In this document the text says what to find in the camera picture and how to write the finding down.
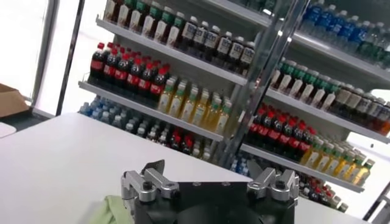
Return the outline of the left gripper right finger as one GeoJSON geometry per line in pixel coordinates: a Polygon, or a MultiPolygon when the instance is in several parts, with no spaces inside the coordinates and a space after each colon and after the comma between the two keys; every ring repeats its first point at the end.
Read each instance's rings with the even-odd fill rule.
{"type": "Polygon", "coordinates": [[[299,176],[295,171],[286,169],[278,174],[274,168],[262,169],[255,160],[247,162],[252,181],[247,183],[247,194],[253,200],[270,196],[273,200],[298,204],[299,176]]]}

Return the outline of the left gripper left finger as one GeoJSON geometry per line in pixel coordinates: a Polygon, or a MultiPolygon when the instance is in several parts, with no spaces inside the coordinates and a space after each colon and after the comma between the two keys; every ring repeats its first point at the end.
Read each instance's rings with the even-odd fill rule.
{"type": "Polygon", "coordinates": [[[121,176],[121,198],[134,223],[137,200],[142,203],[153,203],[158,195],[168,200],[180,197],[178,182],[168,180],[163,175],[164,169],[165,160],[161,159],[147,163],[140,173],[131,170],[125,171],[121,176]]]}

